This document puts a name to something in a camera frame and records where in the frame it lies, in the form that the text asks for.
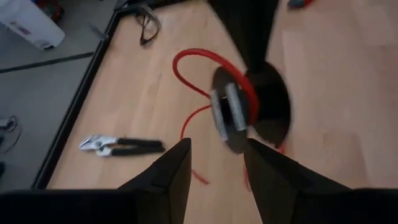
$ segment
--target pliers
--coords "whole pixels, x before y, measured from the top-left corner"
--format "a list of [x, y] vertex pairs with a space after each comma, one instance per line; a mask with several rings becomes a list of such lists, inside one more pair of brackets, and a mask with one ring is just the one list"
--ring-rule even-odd
[[82, 151], [95, 151], [99, 156], [133, 156], [165, 152], [159, 140], [117, 138], [94, 134], [79, 145]]

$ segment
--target black metal frame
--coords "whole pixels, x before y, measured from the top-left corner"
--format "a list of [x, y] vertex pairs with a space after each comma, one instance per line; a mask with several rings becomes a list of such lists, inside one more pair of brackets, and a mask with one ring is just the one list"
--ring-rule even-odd
[[52, 141], [51, 147], [35, 177], [34, 183], [31, 185], [32, 189], [45, 189], [47, 187], [121, 18], [135, 14], [137, 12], [137, 7], [141, 4], [146, 4], [151, 9], [157, 9], [183, 1], [186, 0], [149, 0], [131, 4], [122, 9], [115, 9], [105, 30], [105, 34], [107, 34], [109, 38], [108, 40], [102, 41], [95, 50], [94, 56], [62, 120], [61, 126]]

